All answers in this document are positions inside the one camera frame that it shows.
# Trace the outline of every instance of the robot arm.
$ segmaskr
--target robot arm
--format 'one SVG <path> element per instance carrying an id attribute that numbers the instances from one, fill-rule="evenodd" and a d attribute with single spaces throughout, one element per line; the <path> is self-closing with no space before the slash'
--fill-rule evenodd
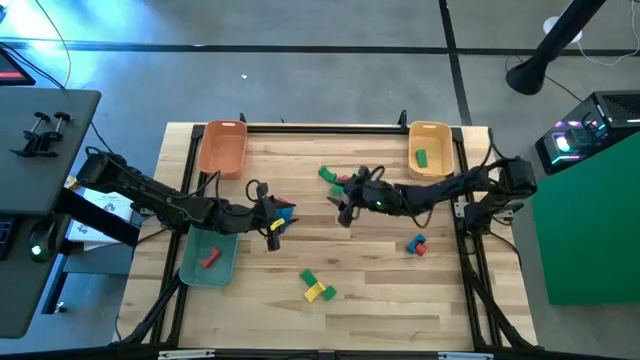
<path id="1" fill-rule="evenodd" d="M 378 169 L 370 171 L 365 166 L 360 167 L 357 175 L 342 184 L 342 198 L 330 199 L 338 206 L 338 222 L 342 226 L 351 225 L 356 208 L 393 216 L 415 217 L 431 211 L 441 201 L 469 192 L 487 191 L 488 194 L 482 200 L 468 204 L 465 208 L 467 229 L 487 233 L 491 217 L 495 213 L 501 211 L 511 200 L 527 198 L 537 189 L 531 164 L 521 158 L 500 159 L 429 186 L 389 184 L 380 180 L 380 176 L 374 178 Z M 493 169 L 499 169 L 498 181 L 489 177 L 489 172 Z"/>
<path id="2" fill-rule="evenodd" d="M 275 251 L 280 248 L 278 235 L 295 222 L 294 219 L 284 223 L 276 215 L 277 209 L 294 207 L 295 204 L 268 196 L 267 184 L 257 180 L 257 197 L 250 199 L 254 206 L 248 208 L 218 197 L 195 196 L 195 192 L 182 194 L 128 166 L 120 155 L 88 147 L 87 157 L 77 176 L 80 185 L 103 193 L 117 192 L 133 201 L 131 207 L 134 210 L 139 212 L 146 208 L 154 211 L 158 220 L 171 230 L 184 233 L 191 225 L 220 234 L 257 230 L 267 238 L 268 249 Z"/>

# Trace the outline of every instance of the yellow block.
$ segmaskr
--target yellow block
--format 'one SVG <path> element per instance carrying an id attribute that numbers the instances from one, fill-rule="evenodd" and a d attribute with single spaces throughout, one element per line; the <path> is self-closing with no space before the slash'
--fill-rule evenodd
<path id="1" fill-rule="evenodd" d="M 269 228 L 271 229 L 271 231 L 274 231 L 275 229 L 277 229 L 282 224 L 284 224 L 284 219 L 280 218 L 280 219 L 274 221 L 273 224 L 271 224 L 271 226 L 269 226 Z"/>
<path id="2" fill-rule="evenodd" d="M 324 284 L 318 281 L 304 293 L 304 297 L 306 297 L 309 302 L 313 302 L 313 300 L 325 290 L 327 290 L 327 288 L 324 287 Z"/>
<path id="3" fill-rule="evenodd" d="M 78 179 L 75 176 L 67 175 L 67 180 L 64 182 L 64 187 L 67 189 L 73 190 L 78 184 Z"/>

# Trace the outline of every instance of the concrete floor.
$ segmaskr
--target concrete floor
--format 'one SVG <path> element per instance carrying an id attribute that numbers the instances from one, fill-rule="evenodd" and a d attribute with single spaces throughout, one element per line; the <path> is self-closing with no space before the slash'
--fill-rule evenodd
<path id="1" fill-rule="evenodd" d="M 68 40 L 446 46 L 436 0 L 41 2 Z M 568 2 L 448 0 L 448 7 L 460 48 L 534 49 L 543 37 L 542 22 L 562 12 Z M 585 29 L 584 47 L 634 48 L 629 16 L 628 1 L 608 1 Z M 0 39 L 3 37 L 55 39 L 56 34 L 32 2 L 14 0 L 0 25 Z M 64 52 L 43 43 L 32 44 L 35 49 L 22 53 L 62 80 L 66 75 Z M 148 174 L 153 173 L 169 121 L 237 118 L 244 112 L 249 122 L 283 118 L 293 123 L 395 123 L 400 110 L 407 109 L 410 120 L 461 124 L 447 55 L 72 51 L 71 56 L 69 87 L 102 92 L 94 119 L 98 129 L 114 150 Z M 491 126 L 504 153 L 530 156 L 537 137 L 577 101 L 550 82 L 536 96 L 515 93 L 504 82 L 505 58 L 460 57 L 471 120 L 474 125 Z M 517 62 L 509 59 L 510 66 Z M 586 97 L 594 90 L 638 88 L 639 70 L 637 57 L 610 68 L 581 57 L 560 57 L 547 74 Z M 52 87 L 42 78 L 36 76 L 36 80 L 37 86 Z M 98 141 L 91 133 L 85 144 L 97 145 Z M 83 160 L 78 158 L 74 170 Z M 531 226 L 530 210 L 525 209 L 514 230 L 540 345 L 558 351 L 640 358 L 636 340 L 640 306 L 549 305 Z M 36 316 L 25 338 L 0 341 L 0 353 L 108 343 L 123 290 L 120 279 L 75 275 L 63 292 L 69 313 Z M 84 330 L 72 332 L 72 327 Z"/>

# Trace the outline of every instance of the teal bin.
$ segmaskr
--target teal bin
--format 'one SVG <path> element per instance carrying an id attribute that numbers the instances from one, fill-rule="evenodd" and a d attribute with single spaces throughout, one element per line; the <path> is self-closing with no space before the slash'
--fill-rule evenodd
<path id="1" fill-rule="evenodd" d="M 220 251 L 220 257 L 210 268 L 200 264 L 200 260 L 211 256 L 211 248 Z M 180 279 L 193 286 L 222 286 L 233 277 L 233 266 L 238 249 L 238 235 L 221 235 L 191 227 L 180 266 Z"/>

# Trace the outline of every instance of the green block in yellow bin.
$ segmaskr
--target green block in yellow bin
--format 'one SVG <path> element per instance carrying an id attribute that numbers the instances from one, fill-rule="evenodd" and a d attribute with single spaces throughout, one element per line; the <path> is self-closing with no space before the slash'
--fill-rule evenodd
<path id="1" fill-rule="evenodd" d="M 418 166 L 421 169 L 427 167 L 427 151 L 425 149 L 416 150 L 416 159 L 418 160 Z"/>

